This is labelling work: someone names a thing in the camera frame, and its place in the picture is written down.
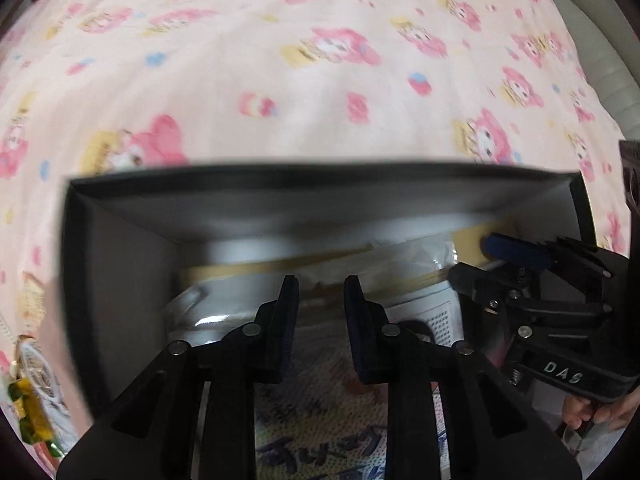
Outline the person right hand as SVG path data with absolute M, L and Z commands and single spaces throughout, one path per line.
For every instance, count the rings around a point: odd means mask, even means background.
M 596 425 L 608 424 L 608 430 L 615 431 L 629 425 L 640 404 L 639 389 L 611 404 L 603 404 L 598 408 L 592 401 L 581 396 L 567 396 L 562 408 L 562 422 L 577 430 L 584 422 Z

